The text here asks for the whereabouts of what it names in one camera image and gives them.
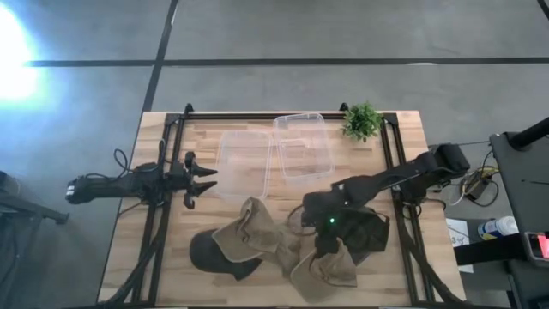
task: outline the gray floor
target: gray floor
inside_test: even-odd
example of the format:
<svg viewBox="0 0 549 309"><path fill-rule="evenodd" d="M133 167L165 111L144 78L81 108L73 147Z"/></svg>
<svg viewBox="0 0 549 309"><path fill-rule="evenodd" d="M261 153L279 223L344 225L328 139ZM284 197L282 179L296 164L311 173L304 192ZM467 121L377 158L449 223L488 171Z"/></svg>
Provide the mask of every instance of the gray floor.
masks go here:
<svg viewBox="0 0 549 309"><path fill-rule="evenodd" d="M4 5L27 33L33 60L154 59L169 2ZM181 0L166 54L345 57L549 57L549 21L534 0ZM33 94L0 99L0 170L22 182L25 197L71 217L41 228L18 307L90 305L118 200L68 205L65 186L79 174L118 172L112 151L132 149L152 68L32 70ZM180 111L187 102L201 111L325 110L370 100L381 110L420 110L429 143L473 142L547 117L547 81L548 64L164 68L153 110ZM488 147L463 150L478 166ZM447 215L509 212L502 194L490 208L464 202ZM486 304L500 297L473 289L468 296Z"/></svg>

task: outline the potted plant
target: potted plant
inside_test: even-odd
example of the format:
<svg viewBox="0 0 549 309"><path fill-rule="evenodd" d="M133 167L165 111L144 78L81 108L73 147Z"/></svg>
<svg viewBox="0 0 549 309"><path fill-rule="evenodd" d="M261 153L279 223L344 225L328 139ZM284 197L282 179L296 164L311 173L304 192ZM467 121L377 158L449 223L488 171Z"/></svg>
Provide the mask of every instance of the potted plant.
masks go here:
<svg viewBox="0 0 549 309"><path fill-rule="evenodd" d="M369 101L366 101L345 111L343 134L354 140L366 142L368 137L377 136L382 122L382 116L374 110Z"/></svg>

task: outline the clear plastic container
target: clear plastic container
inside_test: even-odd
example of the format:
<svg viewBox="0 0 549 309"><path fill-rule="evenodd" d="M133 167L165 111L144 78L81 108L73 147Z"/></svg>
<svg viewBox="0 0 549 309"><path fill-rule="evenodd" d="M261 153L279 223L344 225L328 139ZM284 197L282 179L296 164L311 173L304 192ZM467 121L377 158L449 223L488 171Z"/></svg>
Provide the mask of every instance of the clear plastic container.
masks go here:
<svg viewBox="0 0 549 309"><path fill-rule="evenodd" d="M286 181L308 183L334 171L326 125L321 114L304 113L276 118L274 138Z"/></svg>
<svg viewBox="0 0 549 309"><path fill-rule="evenodd" d="M266 197L271 146L271 137L265 132L223 132L217 155L217 194L238 203L248 197Z"/></svg>

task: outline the wooden table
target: wooden table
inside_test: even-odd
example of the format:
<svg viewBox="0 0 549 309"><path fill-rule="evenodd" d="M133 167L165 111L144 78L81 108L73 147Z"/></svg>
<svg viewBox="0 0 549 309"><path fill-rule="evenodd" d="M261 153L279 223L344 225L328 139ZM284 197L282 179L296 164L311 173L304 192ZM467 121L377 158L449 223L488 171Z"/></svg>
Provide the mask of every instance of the wooden table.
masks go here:
<svg viewBox="0 0 549 309"><path fill-rule="evenodd" d="M164 112L143 115L132 159L132 166L156 161ZM419 112L397 112L402 141L408 160L427 150ZM284 221L298 206L306 192L327 190L329 184L353 175L372 175L386 169L381 139L353 142L341 135L342 120L326 120L335 172L314 184L291 187L281 177L276 148L272 151L266 205L276 221ZM215 168L219 140L224 130L260 130L271 132L272 120L195 120L185 121L181 155L194 151L203 167ZM172 134L169 145L173 145ZM395 144L389 133L392 154ZM215 175L200 181L214 179ZM238 217L240 205L226 203L207 191L197 198L196 208L183 206L183 192L174 196L168 226L166 248L160 276L157 306L309 306L290 282L281 276L279 267L263 263L250 277L236 282L227 274L211 274L196 269L189 259L191 238L203 230L226 225ZM136 203L124 199L122 209ZM389 243L385 252L371 254L359 265L358 287L345 288L335 297L315 306L406 306L409 305L401 248L396 231L395 214L389 191L380 192L369 207L391 218ZM142 241L146 207L132 209L118 220L100 290L100 300L108 299L134 268ZM441 279L458 297L465 299L462 281L449 239L444 212L439 203L425 203L420 216L427 258ZM312 237L302 240L302 257L311 250ZM419 267L414 265L421 291ZM146 274L144 292L148 291Z"/></svg>

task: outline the paper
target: paper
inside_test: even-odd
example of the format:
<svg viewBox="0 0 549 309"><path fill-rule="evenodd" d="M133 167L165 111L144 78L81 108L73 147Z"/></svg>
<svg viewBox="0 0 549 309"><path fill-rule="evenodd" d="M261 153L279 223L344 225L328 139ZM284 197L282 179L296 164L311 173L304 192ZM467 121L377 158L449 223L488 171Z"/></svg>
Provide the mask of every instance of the paper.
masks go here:
<svg viewBox="0 0 549 309"><path fill-rule="evenodd" d="M469 232L466 221L446 219L446 224L448 225L452 246L469 245ZM473 265L458 266L458 269L463 272L473 273Z"/></svg>

